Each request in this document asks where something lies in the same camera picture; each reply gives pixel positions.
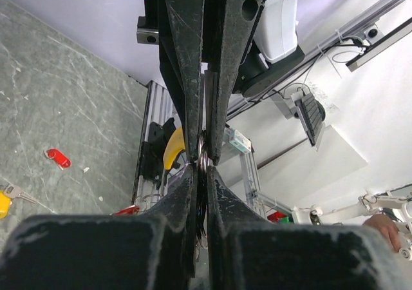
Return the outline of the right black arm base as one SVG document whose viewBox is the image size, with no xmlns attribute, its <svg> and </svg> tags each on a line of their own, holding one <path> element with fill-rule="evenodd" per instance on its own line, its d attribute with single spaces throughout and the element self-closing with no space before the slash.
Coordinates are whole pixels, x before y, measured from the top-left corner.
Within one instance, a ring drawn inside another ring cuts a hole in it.
<svg viewBox="0 0 412 290">
<path fill-rule="evenodd" d="M 162 158 L 165 147 L 173 131 L 176 129 L 174 118 L 169 118 L 163 125 L 151 122 L 148 139 L 143 142 L 138 174 L 144 180 L 155 184 L 160 189 L 164 166 Z"/>
</svg>

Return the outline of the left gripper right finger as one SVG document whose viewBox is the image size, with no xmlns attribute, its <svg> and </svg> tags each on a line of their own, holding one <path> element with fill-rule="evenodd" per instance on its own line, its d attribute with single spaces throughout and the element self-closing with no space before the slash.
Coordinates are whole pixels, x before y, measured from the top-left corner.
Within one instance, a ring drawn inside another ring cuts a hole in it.
<svg viewBox="0 0 412 290">
<path fill-rule="evenodd" d="M 376 231 L 363 226 L 275 224 L 252 211 L 207 169 L 212 289 L 404 289 Z"/>
</svg>

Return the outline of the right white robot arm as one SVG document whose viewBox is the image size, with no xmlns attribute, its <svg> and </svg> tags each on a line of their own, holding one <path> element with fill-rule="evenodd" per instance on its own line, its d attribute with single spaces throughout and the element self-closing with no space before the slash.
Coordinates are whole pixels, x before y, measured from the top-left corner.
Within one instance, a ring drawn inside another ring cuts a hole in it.
<svg viewBox="0 0 412 290">
<path fill-rule="evenodd" d="M 202 131 L 209 158 L 219 162 L 232 94 L 259 94 L 303 60 L 297 2 L 144 0 L 136 36 L 159 47 L 160 73 L 191 162 Z"/>
</svg>

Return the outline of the large keyring yellow handle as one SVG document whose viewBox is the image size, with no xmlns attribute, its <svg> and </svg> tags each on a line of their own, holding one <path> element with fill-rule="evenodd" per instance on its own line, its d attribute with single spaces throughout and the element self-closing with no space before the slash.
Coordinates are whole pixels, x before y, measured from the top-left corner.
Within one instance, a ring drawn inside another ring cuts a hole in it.
<svg viewBox="0 0 412 290">
<path fill-rule="evenodd" d="M 164 166 L 162 184 L 165 182 L 167 176 L 166 172 L 172 169 L 175 160 L 183 151 L 185 151 L 185 139 L 183 134 L 183 128 L 180 126 L 173 131 L 165 147 L 164 155 L 162 158 L 162 163 Z M 205 229 L 203 229 L 200 231 L 200 237 L 196 239 L 194 250 L 195 261 L 199 261 L 201 249 L 208 250 L 208 243 L 206 243 L 206 240 L 207 232 Z"/>
</svg>

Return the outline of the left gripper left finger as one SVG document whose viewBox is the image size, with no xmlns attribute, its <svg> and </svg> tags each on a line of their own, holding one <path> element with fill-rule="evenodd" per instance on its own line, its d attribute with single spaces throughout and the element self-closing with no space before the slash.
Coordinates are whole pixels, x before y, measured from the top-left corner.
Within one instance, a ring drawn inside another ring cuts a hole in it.
<svg viewBox="0 0 412 290">
<path fill-rule="evenodd" d="M 1 253 L 2 289 L 187 289 L 195 274 L 196 169 L 139 215 L 36 215 Z"/>
</svg>

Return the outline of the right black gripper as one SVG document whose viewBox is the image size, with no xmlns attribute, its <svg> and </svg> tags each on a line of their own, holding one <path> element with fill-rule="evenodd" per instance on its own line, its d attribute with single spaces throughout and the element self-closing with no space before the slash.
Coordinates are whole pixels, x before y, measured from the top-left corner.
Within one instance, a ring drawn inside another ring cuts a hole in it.
<svg viewBox="0 0 412 290">
<path fill-rule="evenodd" d="M 213 164 L 221 145 L 229 99 L 265 0 L 205 0 L 204 61 L 207 152 Z M 188 159 L 198 159 L 203 98 L 201 52 L 204 0 L 144 0 L 138 44 L 157 47 L 157 69 L 182 122 Z"/>
</svg>

